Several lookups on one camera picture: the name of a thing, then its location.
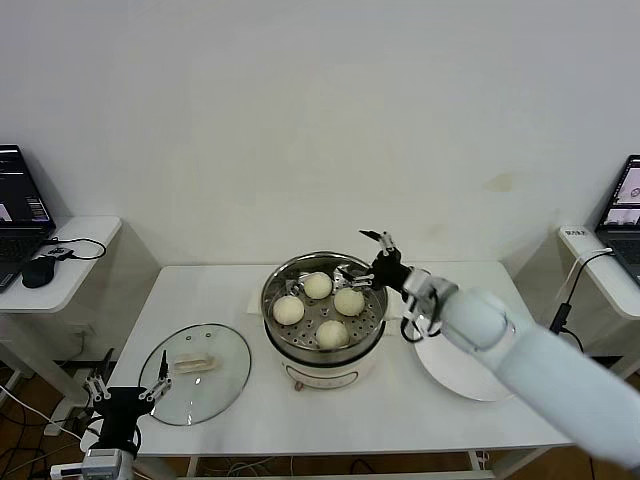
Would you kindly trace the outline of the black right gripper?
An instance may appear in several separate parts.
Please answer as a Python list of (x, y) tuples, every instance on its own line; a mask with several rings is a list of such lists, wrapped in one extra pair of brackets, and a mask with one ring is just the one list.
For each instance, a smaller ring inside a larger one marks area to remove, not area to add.
[(378, 233), (372, 230), (360, 230), (360, 233), (376, 241), (380, 246), (380, 252), (371, 264), (370, 273), (356, 275), (345, 268), (338, 267), (335, 270), (337, 277), (345, 287), (352, 289), (372, 287), (380, 290), (388, 287), (397, 293), (403, 293), (404, 283), (412, 268), (401, 262), (401, 253), (391, 235), (386, 231)]

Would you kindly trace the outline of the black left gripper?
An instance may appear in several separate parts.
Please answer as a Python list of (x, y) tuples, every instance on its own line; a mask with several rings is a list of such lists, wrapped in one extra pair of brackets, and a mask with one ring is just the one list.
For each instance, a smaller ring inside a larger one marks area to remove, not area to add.
[(146, 390), (143, 387), (107, 388), (104, 376), (109, 373), (113, 352), (114, 349), (110, 348), (85, 378), (85, 389), (90, 400), (95, 401), (94, 410), (102, 419), (94, 447), (139, 449), (141, 433), (138, 419), (151, 412), (153, 403), (150, 401), (158, 401), (171, 389), (166, 351), (162, 354), (156, 383)]

